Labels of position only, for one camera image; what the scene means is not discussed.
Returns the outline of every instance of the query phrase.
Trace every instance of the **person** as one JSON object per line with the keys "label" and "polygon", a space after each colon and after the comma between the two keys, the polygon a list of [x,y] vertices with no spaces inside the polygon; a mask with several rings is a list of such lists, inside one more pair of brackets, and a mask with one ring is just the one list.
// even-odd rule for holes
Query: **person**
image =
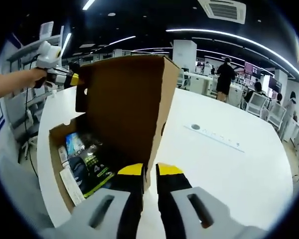
{"label": "person", "polygon": [[72,71],[73,73],[76,73],[76,74],[79,73],[80,65],[78,63],[70,62],[68,65],[69,65],[70,71]]}
{"label": "person", "polygon": [[277,98],[274,99],[274,100],[272,100],[272,101],[270,102],[268,110],[271,111],[271,109],[273,108],[273,106],[275,105],[275,103],[281,105],[281,101],[282,101],[282,100],[283,100],[283,95],[280,94],[280,93],[278,93]]}
{"label": "person", "polygon": [[296,103],[296,94],[294,91],[292,91],[290,94],[290,99],[288,100],[288,102],[285,105],[286,113],[283,118],[283,122],[281,124],[280,130],[278,131],[278,136],[279,136],[280,140],[283,140],[289,122],[296,115],[296,112],[295,112],[296,104],[297,104]]}
{"label": "person", "polygon": [[244,97],[246,103],[249,102],[249,100],[251,99],[251,96],[253,95],[254,92],[256,92],[256,93],[259,94],[259,95],[264,95],[264,96],[265,96],[265,94],[262,92],[262,90],[263,90],[263,86],[261,85],[260,82],[256,82],[256,83],[254,84],[254,88],[255,88],[255,91],[249,91],[249,92],[246,94],[246,96]]}
{"label": "person", "polygon": [[0,74],[0,98],[25,87],[33,88],[35,82],[46,75],[47,72],[39,68]]}
{"label": "person", "polygon": [[216,87],[217,100],[222,102],[226,101],[229,94],[231,80],[235,79],[236,76],[234,69],[229,64],[230,59],[227,57],[224,64],[222,64],[217,70],[217,74],[219,75]]}
{"label": "person", "polygon": [[215,67],[214,66],[211,66],[210,74],[215,75]]}
{"label": "person", "polygon": [[210,71],[211,71],[211,64],[209,64],[209,62],[207,61],[205,66],[204,66],[203,75],[209,76]]}

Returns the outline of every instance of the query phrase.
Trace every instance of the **white chair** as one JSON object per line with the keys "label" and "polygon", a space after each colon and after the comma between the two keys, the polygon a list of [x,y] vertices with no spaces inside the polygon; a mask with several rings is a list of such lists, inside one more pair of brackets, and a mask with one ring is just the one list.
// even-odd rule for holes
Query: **white chair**
{"label": "white chair", "polygon": [[286,109],[282,105],[274,103],[271,110],[269,111],[267,121],[274,125],[278,130],[280,130],[285,114]]}
{"label": "white chair", "polygon": [[256,92],[253,92],[253,95],[251,96],[249,102],[247,103],[246,111],[255,116],[260,117],[266,99],[267,99],[266,96],[262,96],[257,94]]}

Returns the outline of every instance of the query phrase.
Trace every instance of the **black ceiling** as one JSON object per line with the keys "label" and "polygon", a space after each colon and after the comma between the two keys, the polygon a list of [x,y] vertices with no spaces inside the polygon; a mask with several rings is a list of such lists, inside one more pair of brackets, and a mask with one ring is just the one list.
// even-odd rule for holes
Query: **black ceiling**
{"label": "black ceiling", "polygon": [[[54,33],[59,34],[62,25],[66,25],[72,38],[66,48],[64,57],[71,57],[76,52],[90,53],[98,45],[136,36],[133,39],[110,45],[98,52],[111,52],[120,48],[135,50],[152,47],[170,47],[174,39],[192,39],[192,37],[222,40],[259,52],[280,64],[299,81],[299,76],[285,62],[254,44],[228,36],[202,32],[166,32],[171,28],[211,29],[236,34],[258,42],[286,58],[299,69],[299,50],[295,30],[284,17],[292,14],[292,7],[272,1],[239,0],[247,5],[244,25],[210,19],[197,0],[95,0],[87,11],[82,8],[87,0],[45,1],[45,4],[32,7],[22,23],[14,31],[23,45],[38,39],[40,25],[54,21]],[[263,68],[277,66],[269,59],[249,50],[213,40],[192,39],[197,49],[221,52],[245,59]],[[95,43],[92,48],[79,48],[85,43]],[[197,52],[220,58],[220,55]]]}

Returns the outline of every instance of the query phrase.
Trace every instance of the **white table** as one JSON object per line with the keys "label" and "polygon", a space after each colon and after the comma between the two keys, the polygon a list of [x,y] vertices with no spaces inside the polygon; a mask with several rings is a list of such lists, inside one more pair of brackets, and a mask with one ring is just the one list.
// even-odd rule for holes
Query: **white table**
{"label": "white table", "polygon": [[201,95],[210,95],[213,85],[213,78],[203,76],[195,73],[184,72],[185,75],[190,76],[189,90]]}
{"label": "white table", "polygon": [[[53,175],[48,132],[79,116],[75,88],[50,96],[38,135],[38,174],[43,199],[57,227],[70,218]],[[201,127],[192,130],[191,125]],[[246,226],[268,230],[288,207],[293,182],[286,153],[267,122],[229,104],[176,89],[155,163],[182,169],[190,184],[200,186],[230,209]],[[138,238],[165,238],[157,206],[155,170],[144,195]]]}

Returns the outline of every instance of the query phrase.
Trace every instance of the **person in black shirt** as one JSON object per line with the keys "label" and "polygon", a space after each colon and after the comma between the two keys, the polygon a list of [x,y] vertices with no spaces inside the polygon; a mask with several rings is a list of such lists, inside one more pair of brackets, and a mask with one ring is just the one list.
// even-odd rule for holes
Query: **person in black shirt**
{"label": "person in black shirt", "polygon": [[214,66],[211,66],[212,68],[211,68],[211,71],[210,71],[210,74],[211,75],[215,75],[215,67]]}
{"label": "person in black shirt", "polygon": [[257,94],[259,94],[259,95],[264,95],[265,96],[265,94],[264,93],[262,93],[262,85],[261,85],[261,83],[260,82],[256,82],[255,84],[254,84],[254,88],[255,88],[255,91],[250,91],[250,92],[248,92],[247,94],[246,94],[246,96],[244,97],[244,99],[245,99],[245,101],[248,103],[249,102],[249,100],[250,100],[250,98],[251,98],[251,96],[253,95],[253,93],[254,92],[256,92]]}
{"label": "person in black shirt", "polygon": [[231,80],[235,79],[236,73],[234,69],[228,64],[230,62],[229,58],[225,59],[224,64],[222,64],[217,71],[218,82],[217,82],[217,100],[225,102],[229,94]]}

